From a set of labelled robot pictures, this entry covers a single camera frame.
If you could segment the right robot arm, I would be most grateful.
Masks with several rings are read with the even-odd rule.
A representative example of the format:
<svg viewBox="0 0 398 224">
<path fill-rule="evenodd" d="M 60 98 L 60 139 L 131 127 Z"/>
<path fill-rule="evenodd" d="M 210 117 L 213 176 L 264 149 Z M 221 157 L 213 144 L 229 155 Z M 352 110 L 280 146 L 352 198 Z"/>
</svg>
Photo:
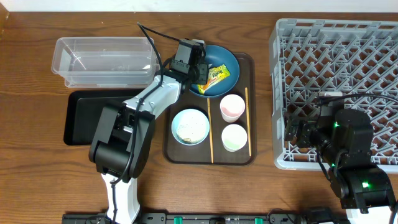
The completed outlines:
<svg viewBox="0 0 398 224">
<path fill-rule="evenodd" d="M 397 200 L 389 176 L 371 162 L 373 127 L 369 116 L 341 109 L 317 119 L 291 116 L 285 140 L 315 148 L 330 187 L 350 223 L 397 223 Z"/>
</svg>

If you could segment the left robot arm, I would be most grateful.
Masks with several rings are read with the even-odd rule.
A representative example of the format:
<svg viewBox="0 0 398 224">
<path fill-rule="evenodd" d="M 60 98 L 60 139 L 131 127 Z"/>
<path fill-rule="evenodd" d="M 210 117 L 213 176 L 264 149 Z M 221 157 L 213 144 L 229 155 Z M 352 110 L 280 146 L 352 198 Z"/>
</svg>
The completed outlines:
<svg viewBox="0 0 398 224">
<path fill-rule="evenodd" d="M 144 169 L 155 121 L 192 84 L 204 84 L 209 65 L 202 40 L 179 42 L 175 56 L 161 64 L 153 82 L 138 95 L 109 101 L 103 108 L 91 142 L 89 160 L 107 189 L 106 223 L 133 223 L 139 212 L 137 178 Z"/>
</svg>

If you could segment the pale green cup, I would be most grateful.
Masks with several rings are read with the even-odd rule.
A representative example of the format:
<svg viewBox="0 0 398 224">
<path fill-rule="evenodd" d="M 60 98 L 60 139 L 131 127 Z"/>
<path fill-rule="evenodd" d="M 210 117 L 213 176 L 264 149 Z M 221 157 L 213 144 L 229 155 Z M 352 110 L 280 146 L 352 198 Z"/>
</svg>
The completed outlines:
<svg viewBox="0 0 398 224">
<path fill-rule="evenodd" d="M 248 134 L 242 126 L 230 124 L 222 131 L 221 141 L 227 151 L 236 152 L 246 145 Z"/>
</svg>

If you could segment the light blue bowl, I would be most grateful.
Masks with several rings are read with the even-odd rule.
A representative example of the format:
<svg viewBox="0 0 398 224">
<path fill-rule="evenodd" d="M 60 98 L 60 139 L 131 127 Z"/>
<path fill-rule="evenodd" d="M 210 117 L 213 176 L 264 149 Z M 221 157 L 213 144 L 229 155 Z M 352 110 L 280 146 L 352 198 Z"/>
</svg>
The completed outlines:
<svg viewBox="0 0 398 224">
<path fill-rule="evenodd" d="M 207 138 L 210 133 L 210 122 L 200 110 L 185 109 L 174 116 L 171 132 L 180 144 L 194 146 Z"/>
</svg>

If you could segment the pink cup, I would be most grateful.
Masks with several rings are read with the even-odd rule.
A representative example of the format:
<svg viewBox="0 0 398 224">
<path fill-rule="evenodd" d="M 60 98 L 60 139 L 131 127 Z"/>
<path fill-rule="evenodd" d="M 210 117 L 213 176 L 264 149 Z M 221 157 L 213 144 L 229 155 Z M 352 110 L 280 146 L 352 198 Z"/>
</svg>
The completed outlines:
<svg viewBox="0 0 398 224">
<path fill-rule="evenodd" d="M 246 104 L 239 95 L 226 95 L 220 102 L 221 116 L 228 123 L 237 121 L 245 109 Z"/>
</svg>

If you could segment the yellow green snack wrapper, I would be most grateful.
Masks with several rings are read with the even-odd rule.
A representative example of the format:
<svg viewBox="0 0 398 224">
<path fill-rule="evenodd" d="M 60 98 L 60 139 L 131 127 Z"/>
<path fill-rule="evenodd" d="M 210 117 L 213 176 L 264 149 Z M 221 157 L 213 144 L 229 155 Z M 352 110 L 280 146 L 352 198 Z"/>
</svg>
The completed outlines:
<svg viewBox="0 0 398 224">
<path fill-rule="evenodd" d="M 207 90 L 228 78 L 230 75 L 231 74 L 225 64 L 209 69 L 207 83 L 205 85 L 197 85 L 199 94 L 204 95 Z"/>
</svg>

